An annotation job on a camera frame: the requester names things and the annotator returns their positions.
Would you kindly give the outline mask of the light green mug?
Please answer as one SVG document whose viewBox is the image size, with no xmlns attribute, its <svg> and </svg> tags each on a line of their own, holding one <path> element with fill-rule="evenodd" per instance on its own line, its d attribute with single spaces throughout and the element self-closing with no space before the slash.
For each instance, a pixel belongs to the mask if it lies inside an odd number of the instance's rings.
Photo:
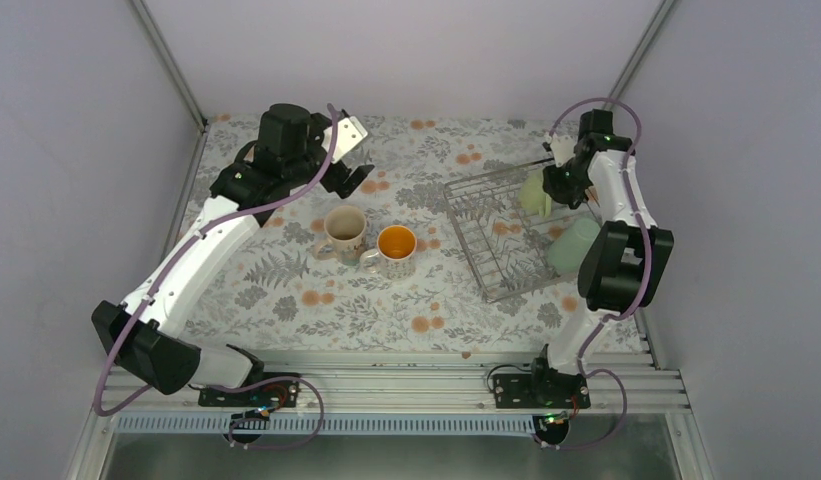
<svg viewBox="0 0 821 480">
<path fill-rule="evenodd" d="M 553 211 L 553 201 L 544 190 L 544 174 L 542 170 L 531 173 L 522 184 L 518 200 L 521 208 L 529 215 L 538 215 L 547 218 Z"/>
</svg>

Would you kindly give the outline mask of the beige pineapple mug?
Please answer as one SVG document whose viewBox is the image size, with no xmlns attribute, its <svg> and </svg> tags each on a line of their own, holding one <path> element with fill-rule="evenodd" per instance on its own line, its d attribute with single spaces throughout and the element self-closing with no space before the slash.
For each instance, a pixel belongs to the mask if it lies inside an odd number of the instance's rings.
<svg viewBox="0 0 821 480">
<path fill-rule="evenodd" d="M 367 219 L 355 206 L 341 205 L 324 219 L 326 238 L 316 244 L 312 256 L 319 261 L 336 260 L 342 265 L 357 266 L 365 248 Z"/>
</svg>

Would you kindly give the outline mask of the metal wire dish rack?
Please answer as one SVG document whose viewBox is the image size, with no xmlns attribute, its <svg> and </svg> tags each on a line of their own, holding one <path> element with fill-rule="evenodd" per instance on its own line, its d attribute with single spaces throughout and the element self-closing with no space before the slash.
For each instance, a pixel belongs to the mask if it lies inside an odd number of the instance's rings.
<svg viewBox="0 0 821 480">
<path fill-rule="evenodd" d="M 542 216 L 528 212 L 519 200 L 524 183 L 554 164 L 547 158 L 444 185 L 448 218 L 489 303 L 576 278 L 574 272 L 558 272 L 548 262 L 547 250 L 575 221 L 599 221 L 598 202 L 589 196 L 576 209 L 555 203 Z"/>
</svg>

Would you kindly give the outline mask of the white iridescent patterned mug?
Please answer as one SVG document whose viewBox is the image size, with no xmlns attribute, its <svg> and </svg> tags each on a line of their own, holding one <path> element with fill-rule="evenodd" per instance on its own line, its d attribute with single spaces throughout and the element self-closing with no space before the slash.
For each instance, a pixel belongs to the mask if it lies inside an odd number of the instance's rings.
<svg viewBox="0 0 821 480">
<path fill-rule="evenodd" d="M 359 261 L 362 271 L 389 281 L 408 279 L 415 273 L 416 235 L 408 227 L 392 225 L 377 236 L 373 249 L 364 252 Z"/>
</svg>

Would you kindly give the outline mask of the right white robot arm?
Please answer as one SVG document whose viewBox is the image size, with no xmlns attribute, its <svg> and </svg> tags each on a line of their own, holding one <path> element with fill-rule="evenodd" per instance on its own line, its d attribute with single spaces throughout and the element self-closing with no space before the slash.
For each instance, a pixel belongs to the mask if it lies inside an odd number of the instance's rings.
<svg viewBox="0 0 821 480">
<path fill-rule="evenodd" d="M 548 137 L 555 162 L 542 171 L 544 193 L 575 209 L 593 190 L 601 225 L 578 264 L 582 305 L 532 362 L 527 391 L 538 406 L 588 406 L 584 366 L 592 344 L 610 323 L 652 301 L 674 247 L 672 232 L 657 225 L 641 194 L 637 141 L 615 134 L 613 114 L 604 109 L 580 116 L 572 146 L 562 146 L 555 134 Z"/>
</svg>

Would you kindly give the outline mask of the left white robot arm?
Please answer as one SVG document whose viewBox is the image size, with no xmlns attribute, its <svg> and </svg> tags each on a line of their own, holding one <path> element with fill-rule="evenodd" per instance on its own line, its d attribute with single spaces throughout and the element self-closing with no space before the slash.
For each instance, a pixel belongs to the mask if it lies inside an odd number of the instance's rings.
<svg viewBox="0 0 821 480">
<path fill-rule="evenodd" d="M 209 196 L 173 250 L 123 300 L 101 302 L 92 324 L 111 363 L 170 395 L 191 385 L 223 386 L 241 405 L 264 391 L 262 366 L 233 346 L 200 347 L 183 340 L 187 317 L 230 256 L 282 206 L 315 186 L 350 196 L 372 166 L 343 159 L 368 137 L 344 110 L 311 113 L 279 103 L 264 112 L 256 139 L 223 168 Z"/>
</svg>

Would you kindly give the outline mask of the mint green tumbler cup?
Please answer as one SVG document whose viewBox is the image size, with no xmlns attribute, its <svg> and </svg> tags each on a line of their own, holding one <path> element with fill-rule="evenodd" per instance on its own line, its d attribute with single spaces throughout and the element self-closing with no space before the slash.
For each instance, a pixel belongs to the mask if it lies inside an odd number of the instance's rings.
<svg viewBox="0 0 821 480">
<path fill-rule="evenodd" d="M 589 218 L 579 218 L 549 246 L 547 262 L 559 275 L 577 273 L 593 242 L 601 230 Z"/>
</svg>

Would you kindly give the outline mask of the floral tablecloth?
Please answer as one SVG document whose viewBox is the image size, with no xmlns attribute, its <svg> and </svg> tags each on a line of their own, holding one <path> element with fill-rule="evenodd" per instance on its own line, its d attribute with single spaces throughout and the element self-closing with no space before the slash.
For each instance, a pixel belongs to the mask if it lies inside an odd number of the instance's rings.
<svg viewBox="0 0 821 480">
<path fill-rule="evenodd" d="M 319 261 L 312 248 L 340 200 L 315 189 L 279 209 L 197 301 L 185 335 L 249 350 L 534 352 L 580 305 L 571 282 L 489 303 L 465 259 L 444 185 L 543 158 L 548 122 L 366 116 L 352 165 L 374 165 L 349 198 L 375 239 L 391 225 L 417 238 L 412 277 L 389 281 Z"/>
</svg>

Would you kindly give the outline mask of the left corner aluminium post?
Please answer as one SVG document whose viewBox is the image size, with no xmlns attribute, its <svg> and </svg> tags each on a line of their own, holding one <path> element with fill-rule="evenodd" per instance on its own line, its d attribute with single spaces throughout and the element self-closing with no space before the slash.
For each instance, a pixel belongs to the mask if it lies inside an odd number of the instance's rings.
<svg viewBox="0 0 821 480">
<path fill-rule="evenodd" d="M 182 104 L 186 108 L 193 123 L 201 131 L 206 130 L 207 118 L 202 113 L 199 103 L 190 88 L 188 81 L 179 67 L 167 41 L 164 38 L 162 29 L 158 25 L 154 15 L 144 0 L 128 0 L 127 3 L 135 12 L 138 22 L 150 41 L 151 48 L 174 86 Z"/>
</svg>

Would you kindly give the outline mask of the corner aluminium post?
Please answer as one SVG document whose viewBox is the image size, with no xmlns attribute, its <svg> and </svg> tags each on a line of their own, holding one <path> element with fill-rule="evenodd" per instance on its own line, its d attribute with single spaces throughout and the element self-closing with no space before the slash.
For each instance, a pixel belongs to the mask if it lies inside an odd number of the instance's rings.
<svg viewBox="0 0 821 480">
<path fill-rule="evenodd" d="M 661 0 L 647 22 L 640 38 L 631 52 L 628 60 L 624 64 L 608 98 L 612 100 L 622 100 L 627 90 L 633 83 L 638 71 L 642 67 L 645 59 L 657 42 L 664 30 L 667 22 L 671 18 L 678 4 L 677 0 Z"/>
<path fill-rule="evenodd" d="M 167 41 L 164 38 L 162 29 L 158 25 L 154 15 L 144 0 L 128 0 L 127 3 L 135 12 L 138 22 L 150 41 L 151 48 L 174 86 L 182 104 L 186 108 L 193 123 L 201 131 L 206 130 L 207 118 L 202 113 L 199 103 L 190 88 L 188 81 L 179 67 Z"/>
</svg>

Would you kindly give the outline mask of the right corner aluminium post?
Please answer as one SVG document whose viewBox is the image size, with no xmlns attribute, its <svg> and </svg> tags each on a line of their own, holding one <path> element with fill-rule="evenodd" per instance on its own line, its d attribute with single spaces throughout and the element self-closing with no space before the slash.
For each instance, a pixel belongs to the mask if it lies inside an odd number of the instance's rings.
<svg viewBox="0 0 821 480">
<path fill-rule="evenodd" d="M 608 98 L 612 100 L 622 100 L 627 90 L 633 83 L 638 71 L 642 67 L 645 59 L 657 42 L 664 30 L 667 22 L 671 18 L 678 4 L 677 0 L 661 0 L 647 22 L 640 38 L 631 52 L 628 60 L 624 64 Z"/>
</svg>

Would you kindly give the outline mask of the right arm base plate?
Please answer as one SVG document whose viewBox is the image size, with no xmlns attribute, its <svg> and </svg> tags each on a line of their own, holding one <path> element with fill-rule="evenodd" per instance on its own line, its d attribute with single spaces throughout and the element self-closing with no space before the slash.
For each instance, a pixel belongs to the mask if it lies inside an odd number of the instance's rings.
<svg viewBox="0 0 821 480">
<path fill-rule="evenodd" d="M 535 380 L 528 373 L 492 376 L 492 390 L 498 409 L 588 409 L 591 399 L 583 375 L 552 374 Z"/>
</svg>

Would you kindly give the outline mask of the aluminium rail frame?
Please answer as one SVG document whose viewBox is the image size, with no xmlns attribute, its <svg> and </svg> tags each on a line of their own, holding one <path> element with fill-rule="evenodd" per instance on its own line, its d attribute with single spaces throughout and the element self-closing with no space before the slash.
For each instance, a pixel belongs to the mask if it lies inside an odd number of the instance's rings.
<svg viewBox="0 0 821 480">
<path fill-rule="evenodd" d="M 499 364 L 526 364 L 530 352 L 340 352 L 263 351 L 268 370 L 292 372 L 313 384 L 297 399 L 300 413 L 318 410 L 322 396 L 329 413 L 481 414 L 494 410 L 495 402 L 485 381 Z M 626 389 L 631 413 L 679 413 L 690 409 L 681 375 L 659 370 L 646 353 L 599 353 L 593 368 L 607 375 L 589 380 L 591 414 L 618 413 L 621 386 Z"/>
</svg>

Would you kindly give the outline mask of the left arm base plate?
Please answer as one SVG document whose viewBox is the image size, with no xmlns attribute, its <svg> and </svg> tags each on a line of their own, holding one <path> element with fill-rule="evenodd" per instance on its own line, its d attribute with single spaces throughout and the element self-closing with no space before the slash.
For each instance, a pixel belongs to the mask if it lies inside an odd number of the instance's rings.
<svg viewBox="0 0 821 480">
<path fill-rule="evenodd" d="M 246 386 L 263 380 L 272 382 L 242 393 L 226 393 L 217 389 L 199 390 L 201 407 L 229 407 L 240 409 L 292 408 L 296 405 L 300 375 L 292 372 L 264 372 L 262 377 L 247 380 Z"/>
</svg>

